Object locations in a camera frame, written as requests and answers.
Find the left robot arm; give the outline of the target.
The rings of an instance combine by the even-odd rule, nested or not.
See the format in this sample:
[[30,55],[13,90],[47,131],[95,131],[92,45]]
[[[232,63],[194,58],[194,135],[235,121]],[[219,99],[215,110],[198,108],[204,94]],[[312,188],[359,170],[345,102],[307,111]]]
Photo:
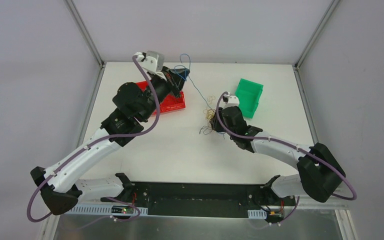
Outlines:
[[31,170],[30,175],[52,215],[62,215],[83,201],[115,198],[124,203],[132,198],[133,184],[124,173],[100,179],[82,176],[143,132],[141,124],[148,121],[167,96],[179,98],[189,74],[185,67],[164,66],[162,76],[150,73],[151,85],[145,89],[135,82],[122,84],[112,99],[116,109],[83,146],[53,166]]

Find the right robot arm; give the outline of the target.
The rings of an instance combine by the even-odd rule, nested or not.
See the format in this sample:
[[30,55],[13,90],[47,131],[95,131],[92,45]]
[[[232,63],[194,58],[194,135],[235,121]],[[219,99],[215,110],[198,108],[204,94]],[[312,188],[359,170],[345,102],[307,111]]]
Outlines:
[[326,145],[319,142],[302,145],[272,137],[261,128],[247,124],[237,106],[219,107],[210,126],[218,133],[227,132],[240,149],[272,157],[298,171],[289,176],[275,175],[261,186],[261,196],[270,205],[300,195],[325,203],[346,177]]

